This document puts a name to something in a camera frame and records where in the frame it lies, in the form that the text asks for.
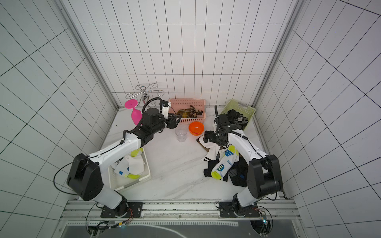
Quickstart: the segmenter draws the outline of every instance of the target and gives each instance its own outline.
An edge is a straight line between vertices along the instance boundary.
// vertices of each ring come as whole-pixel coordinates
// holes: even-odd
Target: brown patterned cloth in basket
[[[176,115],[181,115],[182,118],[197,118],[197,115],[202,115],[202,114],[203,114],[202,110],[198,110],[192,105],[190,105],[190,108],[180,109],[176,113]]]

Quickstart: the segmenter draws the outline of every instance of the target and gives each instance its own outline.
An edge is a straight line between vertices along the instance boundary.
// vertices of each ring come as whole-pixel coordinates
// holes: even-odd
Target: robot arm
[[[268,155],[253,145],[239,124],[230,123],[226,114],[218,115],[216,106],[215,112],[216,132],[206,131],[204,142],[214,142],[224,146],[230,143],[248,164],[247,187],[233,197],[234,210],[239,214],[244,207],[283,189],[279,160],[275,155]]]
[[[160,101],[160,110],[149,108],[145,111],[146,105],[153,100]],[[142,119],[138,125],[131,131],[124,130],[120,141],[87,156],[82,153],[77,155],[66,181],[83,200],[94,200],[106,205],[114,211],[116,217],[126,213],[126,199],[103,184],[101,173],[128,153],[147,144],[155,133],[161,132],[166,127],[170,129],[177,127],[181,119],[174,114],[168,114],[168,101],[163,101],[159,97],[149,100],[142,111]]]

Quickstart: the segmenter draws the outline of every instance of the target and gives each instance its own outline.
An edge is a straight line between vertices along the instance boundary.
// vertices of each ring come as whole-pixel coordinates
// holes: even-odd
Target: table surface
[[[204,126],[213,129],[214,108],[206,108]],[[104,147],[121,139],[123,130],[135,127],[131,119],[132,109],[120,108]],[[245,129],[245,135],[260,149],[262,145],[253,121]],[[231,200],[243,187],[234,186],[230,178],[227,182],[204,176],[207,162],[201,159],[206,151],[197,143],[200,136],[188,133],[185,142],[176,139],[174,129],[164,129],[144,146],[152,178],[122,192],[129,200]],[[105,184],[109,184],[108,174],[102,174]]]

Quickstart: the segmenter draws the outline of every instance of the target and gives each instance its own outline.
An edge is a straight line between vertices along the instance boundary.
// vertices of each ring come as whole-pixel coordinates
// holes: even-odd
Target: black mounting plate
[[[253,210],[252,208],[258,208],[256,205],[246,208],[244,211],[241,211],[240,214],[236,214],[233,210],[232,202],[218,202],[216,206],[219,209],[221,217],[260,217],[259,212]]]
[[[142,202],[128,202],[127,204],[128,204],[128,207],[131,208],[132,211],[134,212],[133,218],[139,218],[142,212],[143,203]],[[127,211],[127,214],[120,218],[129,218],[130,215],[131,215],[130,211]],[[113,210],[104,206],[101,213],[101,218],[115,218]]]

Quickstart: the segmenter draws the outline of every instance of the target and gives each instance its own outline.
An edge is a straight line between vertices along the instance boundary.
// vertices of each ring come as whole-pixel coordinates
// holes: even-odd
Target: pink wine glass
[[[135,125],[138,125],[140,119],[142,118],[142,111],[135,109],[135,107],[139,104],[139,102],[135,99],[130,99],[128,100],[125,104],[124,107],[131,109],[132,108],[132,113],[131,113],[131,118],[132,121],[134,122]]]

